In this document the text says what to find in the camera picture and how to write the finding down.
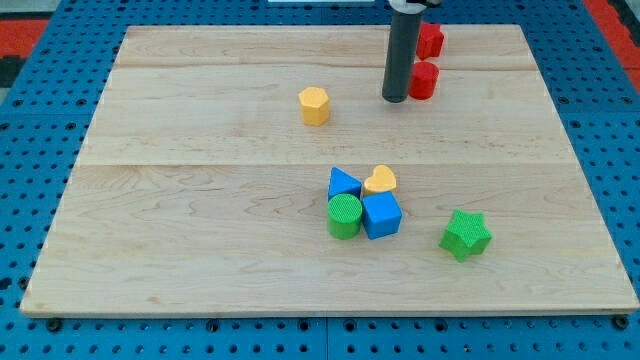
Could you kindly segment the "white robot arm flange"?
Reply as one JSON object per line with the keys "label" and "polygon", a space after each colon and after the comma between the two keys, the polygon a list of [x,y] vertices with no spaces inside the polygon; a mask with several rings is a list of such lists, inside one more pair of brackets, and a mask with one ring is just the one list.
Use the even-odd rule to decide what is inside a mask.
{"label": "white robot arm flange", "polygon": [[389,0],[393,10],[409,15],[419,14],[427,8],[438,7],[441,3],[442,0]]}

